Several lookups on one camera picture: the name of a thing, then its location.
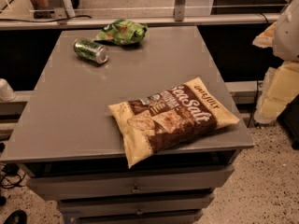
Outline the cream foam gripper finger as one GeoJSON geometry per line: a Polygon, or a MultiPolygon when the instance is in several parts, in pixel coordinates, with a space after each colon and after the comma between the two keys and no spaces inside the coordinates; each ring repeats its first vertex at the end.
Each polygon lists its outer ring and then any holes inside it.
{"type": "Polygon", "coordinates": [[[275,121],[299,95],[299,62],[284,62],[279,68],[270,67],[263,80],[254,120],[261,124],[275,121]]]}
{"type": "Polygon", "coordinates": [[[272,48],[276,25],[277,24],[274,22],[270,26],[268,26],[262,33],[254,38],[252,44],[262,49],[272,48]]]}

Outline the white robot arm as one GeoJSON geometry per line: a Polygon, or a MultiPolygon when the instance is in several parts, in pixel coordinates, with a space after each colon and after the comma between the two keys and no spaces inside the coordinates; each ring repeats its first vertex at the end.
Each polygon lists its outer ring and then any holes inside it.
{"type": "Polygon", "coordinates": [[[269,124],[299,95],[299,0],[292,0],[278,20],[256,36],[252,44],[272,48],[273,54],[283,61],[279,68],[266,72],[254,113],[258,123],[269,124]]]}

